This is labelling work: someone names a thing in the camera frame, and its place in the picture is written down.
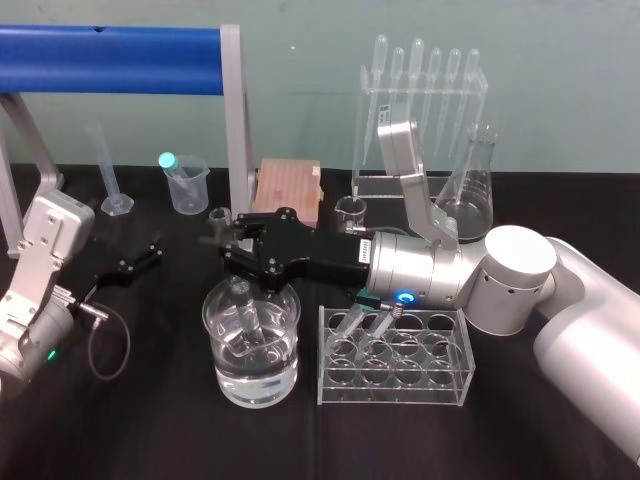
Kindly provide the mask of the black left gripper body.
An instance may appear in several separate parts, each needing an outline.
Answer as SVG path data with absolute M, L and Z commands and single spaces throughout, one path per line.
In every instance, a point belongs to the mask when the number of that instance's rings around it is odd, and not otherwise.
M 67 290 L 73 306 L 87 303 L 99 289 L 130 287 L 132 272 L 125 257 L 108 243 L 90 238 L 67 266 Z

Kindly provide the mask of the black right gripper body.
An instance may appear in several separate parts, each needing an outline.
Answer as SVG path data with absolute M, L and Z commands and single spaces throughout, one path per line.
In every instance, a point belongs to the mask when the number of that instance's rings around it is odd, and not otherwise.
M 356 235 L 276 222 L 255 244 L 260 282 L 275 291 L 296 279 L 360 288 L 369 276 L 370 263 L 361 256 L 369 246 L 367 238 Z

